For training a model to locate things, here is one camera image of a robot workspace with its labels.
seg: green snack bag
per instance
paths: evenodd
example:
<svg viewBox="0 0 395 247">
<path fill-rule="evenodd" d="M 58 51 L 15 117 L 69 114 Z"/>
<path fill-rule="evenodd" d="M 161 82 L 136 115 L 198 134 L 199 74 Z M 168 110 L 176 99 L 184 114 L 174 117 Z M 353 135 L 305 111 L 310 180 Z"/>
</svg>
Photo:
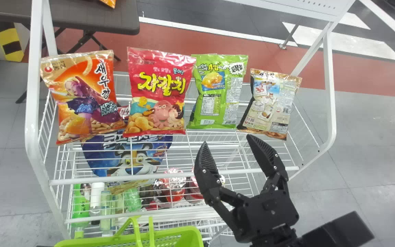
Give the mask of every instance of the green snack bag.
<svg viewBox="0 0 395 247">
<path fill-rule="evenodd" d="M 191 55 L 199 92 L 187 128 L 233 129 L 248 55 Z"/>
</svg>

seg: white floor stripe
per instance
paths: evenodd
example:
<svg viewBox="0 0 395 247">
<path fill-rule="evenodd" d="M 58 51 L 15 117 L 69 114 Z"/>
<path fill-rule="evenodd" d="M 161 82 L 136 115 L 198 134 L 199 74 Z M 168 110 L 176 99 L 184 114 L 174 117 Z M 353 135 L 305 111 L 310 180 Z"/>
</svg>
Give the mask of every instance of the white floor stripe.
<svg viewBox="0 0 395 247">
<path fill-rule="evenodd" d="M 283 24 L 287 30 L 292 30 L 294 26 L 294 24 L 291 23 L 283 22 Z M 316 28 L 299 26 L 293 38 L 297 44 L 311 46 L 321 31 L 322 30 Z M 333 32 L 331 34 L 331 39 L 333 50 L 395 60 L 395 51 L 383 41 Z"/>
<path fill-rule="evenodd" d="M 395 19 L 393 19 L 389 14 L 387 14 L 383 9 L 373 3 L 371 0 L 359 0 L 367 8 L 371 10 L 375 15 L 377 15 L 381 20 L 385 22 L 392 30 L 395 32 Z"/>
<path fill-rule="evenodd" d="M 163 20 L 152 19 L 152 18 L 147 18 L 147 17 L 140 17 L 140 22 L 156 24 L 156 25 L 163 25 L 163 26 L 174 27 L 174 28 L 181 28 L 181 29 L 186 29 L 186 30 L 193 30 L 193 31 L 204 32 L 204 33 L 213 33 L 213 34 L 230 36 L 230 37 L 235 37 L 235 38 L 258 40 L 258 41 L 270 42 L 270 43 L 276 43 L 276 44 L 281 44 L 284 42 L 284 40 L 282 40 L 282 39 L 273 39 L 273 38 L 268 38 L 268 37 L 263 37 L 263 36 L 258 36 L 258 35 L 236 33 L 236 32 L 231 32 L 231 31 L 215 29 L 215 28 L 188 25 L 188 24 L 182 24 L 182 23 L 177 23 L 177 22 L 169 22 L 169 21 L 163 21 Z M 297 44 L 293 41 L 287 42 L 287 45 L 288 46 L 297 46 Z"/>
<path fill-rule="evenodd" d="M 339 21 L 340 24 L 345 24 L 345 25 L 350 25 L 350 26 L 355 26 L 359 28 L 364 28 L 364 29 L 370 29 L 370 27 L 365 24 L 357 15 L 353 13 L 345 13 L 345 15 L 342 17 L 342 19 Z"/>
</svg>

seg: red floor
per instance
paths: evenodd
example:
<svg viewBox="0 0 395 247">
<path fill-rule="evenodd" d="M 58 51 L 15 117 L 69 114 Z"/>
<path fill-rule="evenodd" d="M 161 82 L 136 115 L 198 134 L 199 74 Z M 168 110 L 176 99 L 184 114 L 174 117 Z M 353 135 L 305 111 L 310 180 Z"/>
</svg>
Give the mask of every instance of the red floor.
<svg viewBox="0 0 395 247">
<path fill-rule="evenodd" d="M 113 49 L 122 61 L 116 62 L 115 70 L 127 71 L 126 47 L 162 50 L 185 55 L 202 53 L 247 54 L 248 68 L 290 73 L 306 52 L 299 47 L 281 50 L 276 44 L 261 41 L 201 33 L 179 28 L 141 23 L 140 33 L 126 36 L 96 33 L 95 36 L 109 49 Z M 82 36 L 81 30 L 65 30 L 57 45 L 69 50 Z M 89 41 L 79 52 L 98 50 Z M 395 96 L 395 62 L 334 54 L 334 78 L 337 91 Z M 318 51 L 300 75 L 302 87 L 324 89 L 323 53 Z"/>
</svg>

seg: green shopping basket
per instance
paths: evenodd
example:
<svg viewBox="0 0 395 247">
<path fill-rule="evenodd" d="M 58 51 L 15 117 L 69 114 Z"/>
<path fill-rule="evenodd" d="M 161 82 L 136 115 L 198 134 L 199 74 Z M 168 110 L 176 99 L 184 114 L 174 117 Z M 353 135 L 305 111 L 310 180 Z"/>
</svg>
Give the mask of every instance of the green shopping basket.
<svg viewBox="0 0 395 247">
<path fill-rule="evenodd" d="M 96 237 L 83 239 L 66 239 L 55 247 L 203 247 L 202 236 L 195 226 L 182 226 L 167 230 L 155 231 L 153 219 L 149 217 L 149 232 L 140 233 L 136 219 L 129 217 L 126 223 L 112 237 Z M 122 235 L 127 227 L 133 224 L 134 234 Z"/>
</svg>

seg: white metal frame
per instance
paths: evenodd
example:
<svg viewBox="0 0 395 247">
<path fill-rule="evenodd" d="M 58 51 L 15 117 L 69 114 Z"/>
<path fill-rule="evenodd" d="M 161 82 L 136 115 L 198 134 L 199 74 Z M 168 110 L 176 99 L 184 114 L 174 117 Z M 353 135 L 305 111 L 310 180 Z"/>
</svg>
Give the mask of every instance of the white metal frame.
<svg viewBox="0 0 395 247">
<path fill-rule="evenodd" d="M 308 1 L 304 3 L 304 1 L 301 0 L 230 1 L 328 21 L 328 24 L 317 40 L 309 48 L 292 72 L 292 75 L 299 75 L 320 45 L 322 43 L 324 44 L 323 53 L 327 92 L 328 139 L 324 144 L 318 144 L 314 134 L 309 129 L 309 122 L 306 122 L 303 117 L 305 112 L 301 108 L 299 109 L 295 104 L 295 110 L 292 111 L 291 115 L 290 131 L 287 142 L 282 142 L 276 139 L 266 139 L 266 136 L 262 136 L 266 139 L 266 142 L 271 144 L 271 146 L 276 148 L 280 153 L 286 169 L 291 173 L 290 179 L 292 179 L 320 156 L 326 153 L 334 143 L 336 137 L 336 112 L 330 33 L 355 0 L 316 0 L 316 3 L 320 4 L 320 6 L 321 4 L 327 4 L 325 6 L 321 6 L 324 8 L 323 11 L 318 11 L 315 6 L 306 5 Z M 139 219 L 141 222 L 144 222 L 147 216 L 153 215 L 155 225 L 159 229 L 180 225 L 196 225 L 201 230 L 204 239 L 207 240 L 210 240 L 220 234 L 232 235 L 232 232 L 229 230 L 225 231 L 226 227 L 224 222 L 217 217 L 217 214 L 212 208 L 199 203 L 196 205 L 179 203 L 174 205 L 173 208 L 159 211 L 71 219 L 73 196 L 72 184 L 92 183 L 96 181 L 106 182 L 167 178 L 178 175 L 163 174 L 161 172 L 153 175 L 97 177 L 93 175 L 89 167 L 86 167 L 86 159 L 84 158 L 83 153 L 81 153 L 80 144 L 78 143 L 65 144 L 58 147 L 54 176 L 51 177 L 51 175 L 48 174 L 45 164 L 46 159 L 49 156 L 48 151 L 50 140 L 54 140 L 54 135 L 56 134 L 53 133 L 53 126 L 55 126 L 56 117 L 56 103 L 49 93 L 45 102 L 42 118 L 39 121 L 39 69 L 43 30 L 45 32 L 49 54 L 57 55 L 49 0 L 32 0 L 32 21 L 25 115 L 25 148 L 41 189 L 44 192 L 45 198 L 50 205 L 50 209 L 64 238 L 68 239 L 71 237 L 71 223 L 86 221 L 87 219 L 92 221 L 112 217 L 126 217 L 134 214 L 143 215 Z M 115 77 L 117 91 L 119 91 L 120 87 L 125 88 L 126 85 L 128 86 L 129 83 L 119 83 L 120 80 L 128 80 L 128 75 L 126 73 L 117 73 L 115 74 Z M 195 95 L 193 95 L 193 92 L 191 91 L 193 91 L 192 85 L 190 85 L 188 89 L 185 103 L 193 105 L 195 103 Z M 118 101 L 130 100 L 129 89 L 127 89 L 127 93 L 117 94 L 117 99 Z M 247 104 L 247 101 L 241 102 L 240 108 L 243 107 L 244 109 Z M 165 162 L 160 167 L 160 170 L 166 170 L 169 166 L 182 166 L 185 171 L 185 173 L 182 174 L 183 176 L 192 175 L 191 166 L 194 162 L 197 149 L 203 141 L 207 141 L 214 152 L 213 156 L 215 159 L 221 160 L 218 167 L 220 173 L 225 175 L 227 178 L 225 186 L 230 186 L 235 190 L 233 186 L 245 185 L 246 187 L 244 189 L 247 191 L 245 195 L 256 194 L 262 186 L 265 178 L 261 169 L 253 159 L 251 150 L 246 142 L 245 133 L 238 132 L 236 130 L 188 130 L 186 135 L 178 135 L 174 138 L 171 148 L 165 155 Z M 235 181 L 238 176 L 243 176 L 241 178 L 247 182 L 234 183 L 233 181 Z M 64 201 L 67 196 L 68 202 L 67 205 L 65 205 Z"/>
</svg>

